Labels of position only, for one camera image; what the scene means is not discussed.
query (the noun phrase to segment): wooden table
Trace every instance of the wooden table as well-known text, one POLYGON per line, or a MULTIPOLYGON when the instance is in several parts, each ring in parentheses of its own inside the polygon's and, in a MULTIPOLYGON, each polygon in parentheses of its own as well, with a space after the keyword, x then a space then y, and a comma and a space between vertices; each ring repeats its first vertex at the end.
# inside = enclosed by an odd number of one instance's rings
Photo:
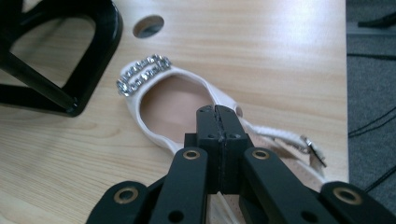
MULTIPOLYGON (((325 152, 326 176, 347 181, 345 1, 115 3, 122 39, 79 117, 0 107, 0 223, 83 223, 112 185, 167 173, 172 155, 140 132, 115 86, 125 64, 153 53, 227 92, 249 121, 306 134, 325 152), (150 15, 164 27, 135 37, 150 15)), ((13 52, 62 85, 92 34, 83 19, 51 21, 13 52)))

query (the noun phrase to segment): brass grommet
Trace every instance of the brass grommet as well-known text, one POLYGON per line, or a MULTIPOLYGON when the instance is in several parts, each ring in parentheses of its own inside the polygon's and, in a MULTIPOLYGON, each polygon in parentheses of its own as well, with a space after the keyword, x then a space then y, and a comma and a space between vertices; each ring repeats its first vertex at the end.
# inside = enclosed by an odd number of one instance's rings
POLYGON ((139 191, 136 188, 126 187, 123 189, 119 189, 119 191, 117 191, 117 193, 114 195, 114 201, 120 204, 130 203, 133 202, 138 195, 139 195, 139 191))
POLYGON ((349 203, 352 205, 359 205, 362 203, 361 196, 352 189, 340 187, 335 188, 332 193, 335 195, 335 197, 337 197, 337 199, 344 203, 349 203))
POLYGON ((270 158, 270 154, 268 154, 267 152, 263 151, 263 150, 254 150, 252 153, 253 157, 255 157, 256 159, 259 160, 267 160, 268 158, 270 158))
POLYGON ((183 153, 183 157, 187 160, 195 160, 198 159, 200 156, 201 154, 195 150, 187 150, 183 153))

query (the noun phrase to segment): gray carpet floor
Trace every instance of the gray carpet floor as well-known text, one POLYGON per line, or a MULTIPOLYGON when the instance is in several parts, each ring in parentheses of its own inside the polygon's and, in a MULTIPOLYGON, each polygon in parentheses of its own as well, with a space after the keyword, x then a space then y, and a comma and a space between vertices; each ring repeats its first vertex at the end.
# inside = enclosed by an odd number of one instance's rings
MULTIPOLYGON (((393 12, 394 0, 346 1, 347 24, 393 12)), ((349 181, 396 215, 396 61, 353 55, 396 56, 396 35, 351 35, 347 27, 346 52, 349 181)))

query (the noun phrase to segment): white sandal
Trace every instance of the white sandal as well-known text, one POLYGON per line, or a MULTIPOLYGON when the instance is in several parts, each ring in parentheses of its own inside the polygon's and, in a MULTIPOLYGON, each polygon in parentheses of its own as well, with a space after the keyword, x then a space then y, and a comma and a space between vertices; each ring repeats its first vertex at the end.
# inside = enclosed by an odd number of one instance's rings
MULTIPOLYGON (((131 115, 143 133, 173 154, 183 148, 185 133, 195 133, 196 110, 204 105, 224 105, 236 113, 254 145, 272 149, 304 185, 319 191, 326 182, 323 154, 309 139, 250 124, 242 118, 242 109, 233 98, 202 77, 173 66, 166 57, 153 55, 127 64, 120 72, 117 86, 119 94, 126 96, 131 115)), ((218 198, 211 199, 211 216, 220 216, 220 223, 241 222, 238 203, 230 202, 234 198, 217 195, 218 198)))

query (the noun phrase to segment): rhinestone embellishment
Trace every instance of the rhinestone embellishment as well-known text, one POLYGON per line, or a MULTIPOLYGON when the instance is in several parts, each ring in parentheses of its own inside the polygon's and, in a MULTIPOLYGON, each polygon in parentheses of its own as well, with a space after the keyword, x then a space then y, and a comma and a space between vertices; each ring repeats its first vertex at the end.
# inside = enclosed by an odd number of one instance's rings
POLYGON ((168 58, 157 54, 135 63, 121 75, 119 80, 117 80, 116 85, 119 89, 119 94, 124 96, 133 95, 144 83, 148 82, 151 78, 161 72, 168 70, 171 67, 171 64, 172 63, 168 58), (140 73, 145 67, 151 64, 155 65, 151 69, 140 73))

